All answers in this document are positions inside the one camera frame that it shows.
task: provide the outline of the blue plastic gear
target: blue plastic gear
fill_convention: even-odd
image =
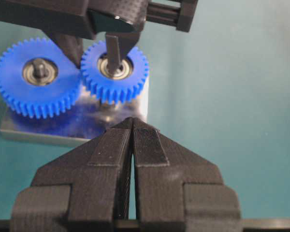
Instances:
[[[58,68],[56,79],[45,86],[35,86],[23,78],[28,61],[44,58]],[[46,38],[25,40],[14,44],[0,57],[0,94],[6,104],[18,114],[47,118],[70,109],[78,99],[81,72]]]
[[[130,102],[135,99],[143,90],[146,79],[149,75],[149,65],[146,56],[137,47],[129,53],[128,58],[132,62],[133,72],[130,76],[121,80],[113,80],[105,77],[99,71],[97,64],[99,58],[106,54],[106,44],[100,41],[94,43],[83,55],[81,71],[86,89],[95,94],[102,103],[117,104]]]

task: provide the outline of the metal shaft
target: metal shaft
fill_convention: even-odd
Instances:
[[[110,33],[105,34],[108,72],[114,76],[118,68],[122,65],[122,60],[137,44],[141,36],[139,31],[131,33]]]
[[[46,63],[43,59],[37,58],[33,60],[32,65],[34,69],[34,72],[33,72],[34,77],[40,79],[40,78],[48,76],[49,73],[46,68]]]

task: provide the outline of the gripper jaw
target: gripper jaw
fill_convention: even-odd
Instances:
[[[128,219],[132,154],[140,231],[242,231],[218,167],[137,118],[39,168],[15,201],[11,231],[114,231]]]

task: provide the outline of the teal surface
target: teal surface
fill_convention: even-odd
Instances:
[[[35,36],[0,22],[0,54]],[[147,23],[139,46],[151,67],[148,122],[217,164],[243,217],[290,217],[290,0],[199,0],[191,33]],[[0,98],[0,119],[3,109]],[[0,136],[0,218],[68,150]]]

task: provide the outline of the textured black plastic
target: textured black plastic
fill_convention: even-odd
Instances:
[[[198,0],[182,0],[176,29],[189,32],[194,18]]]
[[[237,196],[223,184],[218,167],[137,118],[127,118],[38,169],[29,191],[37,188],[35,194],[45,204],[37,202],[32,192],[20,194],[13,212],[18,215],[14,225],[25,232],[42,232],[44,226],[53,231],[52,225],[63,232],[120,231],[116,220],[128,218],[132,153],[139,223],[130,231],[242,230]],[[71,187],[63,191],[69,192],[68,210],[67,200],[52,208],[52,199],[48,200],[51,191],[41,190],[62,186]],[[24,201],[26,197],[33,203]],[[30,221],[36,209],[37,218]],[[58,220],[65,227],[60,227]]]
[[[105,13],[133,25],[139,30],[146,20],[149,0],[91,0],[89,9]]]
[[[44,33],[62,50],[62,52],[80,68],[80,62],[84,53],[83,40],[79,37],[44,31]]]
[[[89,0],[0,0],[0,21],[92,39]]]

